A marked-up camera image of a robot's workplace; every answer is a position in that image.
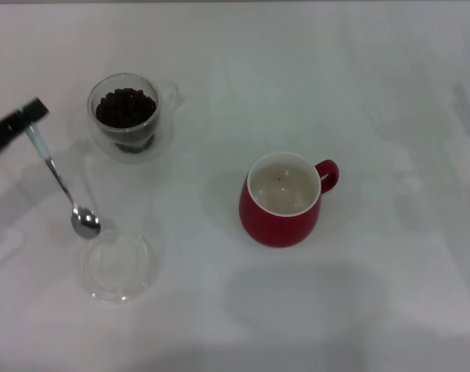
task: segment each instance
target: spoon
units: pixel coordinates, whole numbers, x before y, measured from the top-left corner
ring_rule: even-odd
[[[91,239],[97,236],[101,231],[101,223],[99,222],[98,217],[90,209],[81,207],[74,201],[70,191],[67,189],[63,181],[63,178],[56,169],[56,165],[52,160],[50,151],[40,135],[39,130],[36,126],[29,126],[26,128],[25,133],[28,138],[30,138],[30,141],[32,141],[32,144],[36,148],[36,151],[39,153],[42,160],[46,162],[46,165],[73,206],[71,210],[71,225],[73,226],[75,233],[84,239]]]

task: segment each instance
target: glass cup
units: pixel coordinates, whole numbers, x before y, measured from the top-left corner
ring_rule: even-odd
[[[156,111],[145,121],[130,128],[114,128],[100,122],[95,111],[107,93],[116,89],[133,88],[142,90],[156,102]],[[151,81],[136,74],[116,74],[100,81],[91,90],[87,100],[88,125],[95,143],[109,156],[116,154],[138,154],[149,149],[154,132],[160,122],[161,98],[159,89]]]

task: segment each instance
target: white surface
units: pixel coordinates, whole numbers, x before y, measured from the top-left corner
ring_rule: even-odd
[[[87,94],[120,71],[181,93],[148,164],[89,139]],[[0,156],[0,372],[470,371],[470,2],[0,6],[0,116],[35,95],[75,198],[162,260],[135,301],[89,298],[67,200],[18,139]],[[341,170],[284,250],[237,215],[271,150]]]

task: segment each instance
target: red mug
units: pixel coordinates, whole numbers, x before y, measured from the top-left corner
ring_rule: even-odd
[[[332,160],[314,166],[295,153],[268,153],[249,170],[238,212],[247,233],[267,246],[292,246],[314,228],[321,194],[339,178]]]

